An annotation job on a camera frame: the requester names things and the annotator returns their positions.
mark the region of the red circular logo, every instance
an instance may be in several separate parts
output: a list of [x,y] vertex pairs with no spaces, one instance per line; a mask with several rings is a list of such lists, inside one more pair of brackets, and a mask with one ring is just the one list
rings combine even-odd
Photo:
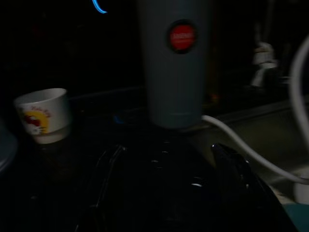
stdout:
[[170,45],[177,52],[188,51],[196,41],[196,30],[189,24],[178,24],[169,33]]

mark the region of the cup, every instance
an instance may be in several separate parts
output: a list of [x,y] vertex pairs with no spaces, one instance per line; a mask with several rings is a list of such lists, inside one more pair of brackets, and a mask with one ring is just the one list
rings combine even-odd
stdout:
[[50,88],[15,99],[21,121],[37,143],[50,144],[69,135],[72,117],[66,93],[63,88]]

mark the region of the blue glowing light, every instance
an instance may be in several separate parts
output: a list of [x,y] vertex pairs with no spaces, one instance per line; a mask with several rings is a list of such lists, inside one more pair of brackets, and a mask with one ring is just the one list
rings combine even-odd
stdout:
[[104,10],[101,9],[101,7],[98,5],[97,0],[92,0],[92,2],[93,2],[93,4],[94,4],[94,6],[95,6],[95,8],[96,8],[97,11],[99,11],[99,12],[102,13],[102,14],[107,13],[107,11],[104,11]]

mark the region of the thermos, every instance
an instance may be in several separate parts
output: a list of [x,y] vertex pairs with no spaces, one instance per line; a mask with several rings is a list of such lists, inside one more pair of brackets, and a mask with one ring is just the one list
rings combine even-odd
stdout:
[[201,120],[209,0],[138,0],[151,120],[180,129]]

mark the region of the white cable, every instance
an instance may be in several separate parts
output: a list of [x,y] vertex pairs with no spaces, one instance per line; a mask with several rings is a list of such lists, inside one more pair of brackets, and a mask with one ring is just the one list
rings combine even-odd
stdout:
[[256,161],[258,161],[259,163],[261,163],[265,167],[267,167],[270,170],[278,173],[279,175],[286,177],[287,179],[289,179],[293,182],[297,182],[297,183],[304,184],[304,185],[309,185],[309,179],[305,179],[305,178],[295,176],[295,175],[277,167],[275,164],[269,162],[267,159],[260,156],[256,151],[254,151],[251,147],[249,147],[231,128],[229,128],[223,122],[221,122],[221,121],[219,121],[219,120],[217,120],[213,117],[207,116],[207,115],[202,116],[202,119],[206,122],[209,122],[209,123],[217,126],[221,130],[223,130],[225,133],[227,133],[227,135],[229,135],[231,137],[231,139],[233,139],[235,141],[235,143],[237,143],[240,146],[240,148],[242,148],[248,155],[250,155],[252,158],[254,158]]
[[296,56],[292,62],[291,67],[291,83],[290,83],[290,97],[292,101],[292,108],[294,116],[297,120],[300,131],[303,134],[307,150],[309,151],[309,120],[305,108],[304,99],[302,97],[301,80],[303,68],[309,52],[309,35],[300,46]]

